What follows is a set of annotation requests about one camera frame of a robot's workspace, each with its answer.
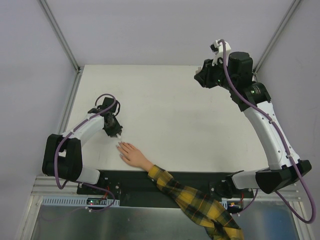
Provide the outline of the mannequin hand with painted nails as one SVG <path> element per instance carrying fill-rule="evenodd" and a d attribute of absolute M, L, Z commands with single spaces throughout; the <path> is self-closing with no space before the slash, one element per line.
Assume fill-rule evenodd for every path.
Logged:
<path fill-rule="evenodd" d="M 116 148 L 120 152 L 120 158 L 131 167 L 149 172 L 154 166 L 139 149 L 130 143 L 119 142 Z"/>

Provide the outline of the yellow plaid sleeve forearm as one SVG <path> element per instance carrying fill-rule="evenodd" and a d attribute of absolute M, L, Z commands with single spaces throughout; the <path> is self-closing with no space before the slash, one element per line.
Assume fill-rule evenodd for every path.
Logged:
<path fill-rule="evenodd" d="M 243 230 L 223 205 L 209 194 L 186 186 L 166 170 L 154 165 L 148 177 L 157 188 L 172 198 L 183 213 L 195 224 L 204 227 L 212 240 L 243 240 Z"/>

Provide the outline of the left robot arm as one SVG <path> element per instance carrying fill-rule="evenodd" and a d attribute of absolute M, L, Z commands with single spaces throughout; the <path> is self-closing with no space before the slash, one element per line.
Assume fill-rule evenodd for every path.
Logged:
<path fill-rule="evenodd" d="M 42 173 L 55 177 L 60 189 L 64 187 L 60 183 L 60 179 L 63 179 L 86 183 L 96 195 L 105 191 L 106 183 L 101 179 L 101 172 L 83 164 L 82 147 L 102 130 L 110 138 L 119 137 L 123 127 L 116 118 L 120 112 L 120 102 L 109 93 L 98 98 L 104 98 L 102 104 L 96 101 L 80 123 L 62 134 L 51 134 L 47 138 Z"/>

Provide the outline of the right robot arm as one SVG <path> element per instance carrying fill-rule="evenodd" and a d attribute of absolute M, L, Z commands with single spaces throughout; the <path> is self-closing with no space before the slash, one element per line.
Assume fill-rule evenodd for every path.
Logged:
<path fill-rule="evenodd" d="M 268 167 L 252 171 L 238 171 L 226 177 L 223 184 L 230 197 L 237 197 L 243 189 L 260 189 L 273 193 L 299 180 L 311 169 L 309 160 L 302 160 L 292 149 L 278 124 L 271 97 L 266 87 L 254 81 L 253 59 L 247 52 L 232 52 L 228 56 L 227 71 L 233 86 L 228 83 L 223 68 L 223 59 L 217 62 L 206 59 L 196 72 L 194 79 L 203 88 L 222 87 L 239 110 L 253 126 L 264 149 Z"/>

